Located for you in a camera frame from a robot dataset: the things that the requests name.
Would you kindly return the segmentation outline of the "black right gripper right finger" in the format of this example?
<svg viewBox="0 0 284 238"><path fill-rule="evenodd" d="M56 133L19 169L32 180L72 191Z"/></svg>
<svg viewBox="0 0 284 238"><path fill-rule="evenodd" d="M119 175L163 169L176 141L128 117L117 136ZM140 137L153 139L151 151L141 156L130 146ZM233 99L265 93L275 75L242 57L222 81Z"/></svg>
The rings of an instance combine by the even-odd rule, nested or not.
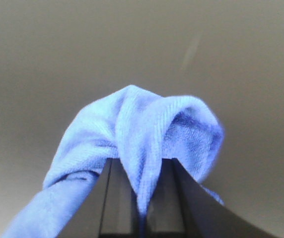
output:
<svg viewBox="0 0 284 238"><path fill-rule="evenodd" d="M271 238L209 195L177 159L163 159L149 203L147 238Z"/></svg>

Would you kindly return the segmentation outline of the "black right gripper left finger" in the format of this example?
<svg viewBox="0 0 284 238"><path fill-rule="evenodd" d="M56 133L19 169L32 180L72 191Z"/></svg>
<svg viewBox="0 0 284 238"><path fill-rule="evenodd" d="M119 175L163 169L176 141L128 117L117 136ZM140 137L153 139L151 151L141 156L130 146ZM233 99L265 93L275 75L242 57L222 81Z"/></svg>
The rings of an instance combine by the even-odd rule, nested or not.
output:
<svg viewBox="0 0 284 238"><path fill-rule="evenodd" d="M136 238L135 194L119 159L107 159L90 194L69 222L70 238Z"/></svg>

